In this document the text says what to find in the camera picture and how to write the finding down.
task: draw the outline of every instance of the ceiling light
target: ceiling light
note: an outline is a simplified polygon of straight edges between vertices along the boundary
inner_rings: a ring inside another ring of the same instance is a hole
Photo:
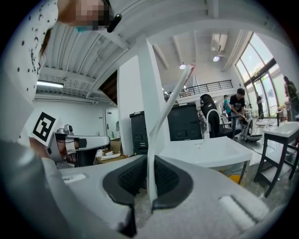
[[[213,61],[214,61],[214,62],[219,61],[219,56],[215,56],[215,57],[213,58]]]
[[[183,70],[183,69],[186,68],[186,65],[185,65],[184,63],[182,63],[182,64],[179,66],[179,68],[180,68],[181,70]]]
[[[37,81],[37,85],[51,86],[51,87],[57,87],[57,88],[64,87],[64,84],[61,84],[61,83],[54,83],[54,82],[42,81],[42,80]]]

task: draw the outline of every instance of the black t-shirt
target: black t-shirt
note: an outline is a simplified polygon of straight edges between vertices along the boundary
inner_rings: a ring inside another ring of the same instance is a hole
[[[262,100],[262,97],[258,96],[258,97],[256,98],[256,101],[260,101],[260,100]],[[259,109],[262,109],[262,108],[263,108],[263,104],[262,104],[262,103],[258,103],[257,106],[258,106]]]
[[[231,105],[234,105],[234,108],[237,112],[242,111],[242,107],[245,107],[245,99],[237,99],[237,95],[233,95],[230,97],[230,102]]]

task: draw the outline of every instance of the person in blue shirt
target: person in blue shirt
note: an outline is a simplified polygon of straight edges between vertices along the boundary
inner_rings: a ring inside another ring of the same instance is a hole
[[[232,116],[232,108],[229,104],[228,95],[224,95],[224,106],[226,109],[226,114],[228,114],[228,120],[230,121],[230,117]]]

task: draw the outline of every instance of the yellow object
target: yellow object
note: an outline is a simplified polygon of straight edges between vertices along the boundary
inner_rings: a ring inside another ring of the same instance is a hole
[[[235,183],[239,183],[240,177],[241,177],[240,175],[232,175],[232,176],[229,176],[229,178],[230,178],[231,180],[233,180]]]

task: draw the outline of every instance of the balcony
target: balcony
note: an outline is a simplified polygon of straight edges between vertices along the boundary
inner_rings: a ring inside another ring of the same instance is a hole
[[[208,84],[201,84],[196,85],[193,87],[189,87],[186,89],[183,89],[177,99],[181,99],[188,96],[194,96],[194,95],[202,95],[202,94],[208,94],[213,91],[222,91],[226,89],[233,89],[232,81],[231,80],[225,80],[225,81],[218,81]],[[167,101],[169,99],[171,94],[164,94],[164,99]]]

